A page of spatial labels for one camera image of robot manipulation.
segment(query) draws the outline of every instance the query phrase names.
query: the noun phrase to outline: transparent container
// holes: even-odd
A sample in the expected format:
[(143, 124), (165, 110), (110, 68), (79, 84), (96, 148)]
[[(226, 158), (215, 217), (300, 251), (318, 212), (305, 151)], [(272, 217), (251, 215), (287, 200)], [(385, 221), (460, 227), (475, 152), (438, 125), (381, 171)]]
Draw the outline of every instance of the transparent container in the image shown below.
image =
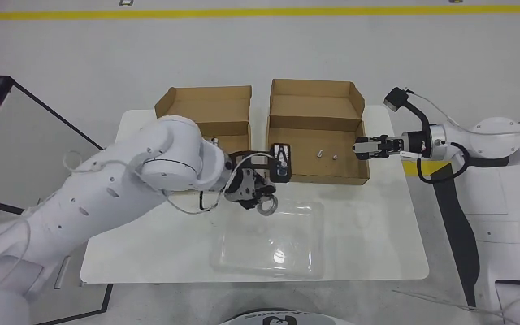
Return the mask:
[(323, 278), (323, 205), (280, 200), (262, 216), (229, 215), (210, 255), (214, 270), (302, 280)]

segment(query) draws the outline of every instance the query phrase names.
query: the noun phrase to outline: box flap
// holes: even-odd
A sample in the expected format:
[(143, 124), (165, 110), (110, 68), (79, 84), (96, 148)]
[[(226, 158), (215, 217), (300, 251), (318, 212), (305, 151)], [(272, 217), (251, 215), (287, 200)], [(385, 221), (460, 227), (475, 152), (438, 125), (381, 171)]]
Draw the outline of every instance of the box flap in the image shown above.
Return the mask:
[(198, 124), (247, 122), (251, 92), (251, 86), (170, 88), (155, 105), (155, 113), (181, 115)]
[(350, 81), (274, 79), (271, 115), (360, 119), (365, 99)]

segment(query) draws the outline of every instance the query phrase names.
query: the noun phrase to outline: small metal part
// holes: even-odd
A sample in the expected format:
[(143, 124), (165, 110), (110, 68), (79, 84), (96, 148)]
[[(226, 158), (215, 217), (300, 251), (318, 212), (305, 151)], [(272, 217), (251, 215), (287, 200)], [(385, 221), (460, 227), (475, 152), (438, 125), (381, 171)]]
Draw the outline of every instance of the small metal part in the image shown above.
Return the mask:
[(278, 175), (280, 175), (280, 176), (287, 175), (287, 163), (285, 161), (279, 163)]
[[(266, 203), (267, 201), (271, 201), (271, 205), (267, 209), (263, 209), (263, 203)], [(278, 209), (278, 198), (276, 196), (271, 196), (268, 198), (267, 201), (261, 201), (257, 204), (257, 211), (260, 215), (263, 216), (269, 216), (276, 212), (276, 209)]]

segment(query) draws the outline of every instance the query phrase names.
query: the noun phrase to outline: white floor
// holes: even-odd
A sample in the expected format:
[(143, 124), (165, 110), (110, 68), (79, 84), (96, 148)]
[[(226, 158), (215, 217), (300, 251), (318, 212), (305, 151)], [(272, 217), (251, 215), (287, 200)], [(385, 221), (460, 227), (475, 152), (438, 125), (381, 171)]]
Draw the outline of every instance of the white floor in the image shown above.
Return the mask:
[[(110, 7), (101, 1), (84, 3), (7, 0), (0, 3), (0, 11), (107, 10), (116, 8), (119, 0), (111, 1)], [(137, 9), (189, 5), (168, 2), (173, 6), (164, 0), (154, 0), (149, 6), (142, 0), (135, 3)], [(222, 0), (217, 6), (205, 0), (192, 7), (235, 7), (238, 3)], [(341, 6), (345, 2), (304, 3)], [(370, 5), (383, 3), (390, 5), (381, 1)], [(396, 5), (436, 3), (392, 1)], [(247, 4), (275, 5), (265, 0)], [(301, 2), (285, 0), (276, 5)], [(251, 115), (265, 119), (273, 78), (352, 80), (369, 104), (381, 103), (395, 86), (408, 86), (471, 126), (497, 115), (520, 120), (518, 17), (0, 21), (0, 74), (16, 78), (101, 145), (113, 142), (125, 111), (151, 108), (173, 85), (252, 85)], [(427, 105), (417, 103), (433, 122), (443, 121)], [(396, 132), (419, 127), (405, 111), (394, 114), (392, 121)], [(263, 132), (253, 130), (255, 149), (263, 146)], [(74, 324), (215, 324), (262, 306), (320, 311), (359, 324), (474, 323), (465, 311), (390, 291), (401, 288), (464, 301), (433, 188), (415, 178), (409, 178), (409, 186), (431, 268), (425, 280), (120, 285), (115, 287), (108, 313)]]

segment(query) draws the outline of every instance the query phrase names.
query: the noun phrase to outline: open cardboard box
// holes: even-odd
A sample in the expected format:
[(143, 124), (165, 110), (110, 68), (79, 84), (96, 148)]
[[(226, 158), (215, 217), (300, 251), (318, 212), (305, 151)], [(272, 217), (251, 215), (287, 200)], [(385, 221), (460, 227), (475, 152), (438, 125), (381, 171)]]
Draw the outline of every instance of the open cardboard box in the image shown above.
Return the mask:
[(368, 162), (358, 160), (352, 147), (365, 136), (364, 109), (365, 99), (352, 82), (275, 79), (267, 147), (291, 145), (291, 181), (363, 185), (370, 178)]
[(219, 139), (227, 154), (251, 149), (251, 86), (170, 88), (155, 104), (158, 118), (180, 115), (197, 123), (202, 136)]

